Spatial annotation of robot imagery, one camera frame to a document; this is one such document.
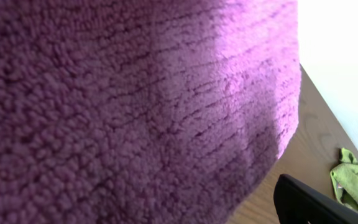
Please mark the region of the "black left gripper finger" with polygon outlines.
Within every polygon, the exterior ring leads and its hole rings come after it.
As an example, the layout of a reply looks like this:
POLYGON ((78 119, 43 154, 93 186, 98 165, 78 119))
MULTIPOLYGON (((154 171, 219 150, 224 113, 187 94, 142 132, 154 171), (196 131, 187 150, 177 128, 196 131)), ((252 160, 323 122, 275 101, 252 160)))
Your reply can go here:
POLYGON ((280 224, 358 224, 358 213, 288 174, 279 176, 273 201, 280 224))

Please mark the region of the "purple microfiber cloth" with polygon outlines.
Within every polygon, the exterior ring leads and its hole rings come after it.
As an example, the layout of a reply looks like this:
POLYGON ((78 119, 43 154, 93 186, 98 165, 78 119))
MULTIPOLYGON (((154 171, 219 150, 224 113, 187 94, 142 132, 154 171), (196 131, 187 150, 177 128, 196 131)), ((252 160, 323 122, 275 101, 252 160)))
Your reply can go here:
POLYGON ((224 223, 300 86, 296 1, 0 1, 0 223, 224 223))

